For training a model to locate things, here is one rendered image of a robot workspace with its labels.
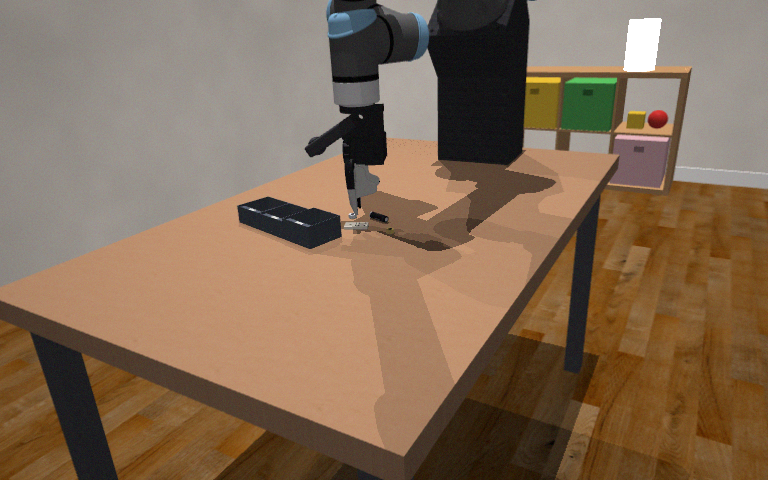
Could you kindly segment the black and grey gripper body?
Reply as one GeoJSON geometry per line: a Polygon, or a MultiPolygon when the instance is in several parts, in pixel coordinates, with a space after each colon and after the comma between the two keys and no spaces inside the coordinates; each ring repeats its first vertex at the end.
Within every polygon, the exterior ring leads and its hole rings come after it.
{"type": "Polygon", "coordinates": [[[363,107],[343,107],[340,113],[351,114],[356,127],[345,134],[343,139],[343,161],[345,150],[350,149],[350,159],[356,165],[384,165],[387,157],[387,140],[384,131],[384,104],[363,107]],[[361,113],[361,114],[352,114],[361,113]],[[363,119],[359,117],[363,116],[363,119]],[[374,159],[375,160],[374,160],[374,159]]]}

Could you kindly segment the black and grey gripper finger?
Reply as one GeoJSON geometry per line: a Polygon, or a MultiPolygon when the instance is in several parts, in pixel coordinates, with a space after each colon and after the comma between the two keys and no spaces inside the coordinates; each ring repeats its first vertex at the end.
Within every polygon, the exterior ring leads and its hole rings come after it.
{"type": "MultiPolygon", "coordinates": [[[[371,174],[371,173],[369,172],[369,168],[368,168],[368,166],[365,166],[365,164],[362,164],[362,165],[356,165],[356,163],[354,163],[354,168],[356,168],[356,167],[363,167],[363,168],[365,169],[365,172],[366,172],[366,178],[367,178],[368,180],[370,180],[370,181],[374,182],[374,183],[375,183],[377,186],[379,185],[379,183],[380,183],[380,179],[379,179],[379,177],[378,177],[378,176],[376,176],[376,175],[373,175],[373,174],[371,174]]],[[[361,197],[360,197],[360,198],[357,198],[357,203],[358,203],[358,208],[361,208],[361,197]]]]}
{"type": "Polygon", "coordinates": [[[345,150],[344,167],[350,206],[354,214],[358,215],[357,198],[374,194],[377,191],[377,185],[366,178],[363,167],[354,168],[353,159],[350,159],[350,149],[345,150]]]}

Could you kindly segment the black aa battery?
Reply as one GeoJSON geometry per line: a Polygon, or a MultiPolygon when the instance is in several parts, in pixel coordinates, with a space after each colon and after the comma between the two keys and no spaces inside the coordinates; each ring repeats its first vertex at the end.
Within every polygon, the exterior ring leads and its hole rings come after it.
{"type": "Polygon", "coordinates": [[[388,219],[389,219],[388,216],[385,216],[376,212],[370,212],[369,217],[382,222],[388,222],[388,219]]]}

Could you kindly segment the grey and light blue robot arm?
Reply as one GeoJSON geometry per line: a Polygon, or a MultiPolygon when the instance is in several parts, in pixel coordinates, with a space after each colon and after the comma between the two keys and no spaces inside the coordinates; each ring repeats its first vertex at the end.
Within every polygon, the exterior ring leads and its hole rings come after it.
{"type": "MultiPolygon", "coordinates": [[[[497,19],[508,2],[437,0],[437,13],[445,27],[468,31],[497,19]]],[[[419,59],[429,44],[428,25],[421,15],[402,14],[377,4],[376,0],[329,0],[326,17],[334,103],[343,107],[379,102],[378,65],[419,59]],[[364,12],[356,12],[359,9],[364,12]],[[344,11],[350,14],[337,14],[344,11]],[[387,14],[390,15],[382,16],[387,14]]],[[[310,157],[321,155],[356,127],[351,115],[342,121],[323,136],[310,139],[305,147],[310,157]]]]}

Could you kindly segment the grey three-compartment bin rack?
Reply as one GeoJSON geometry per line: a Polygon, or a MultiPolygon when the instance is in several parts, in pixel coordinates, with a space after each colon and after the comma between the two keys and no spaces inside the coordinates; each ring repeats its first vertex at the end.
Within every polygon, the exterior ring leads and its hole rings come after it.
{"type": "Polygon", "coordinates": [[[237,205],[237,209],[240,223],[308,249],[342,237],[340,215],[321,209],[269,196],[237,205]]]}

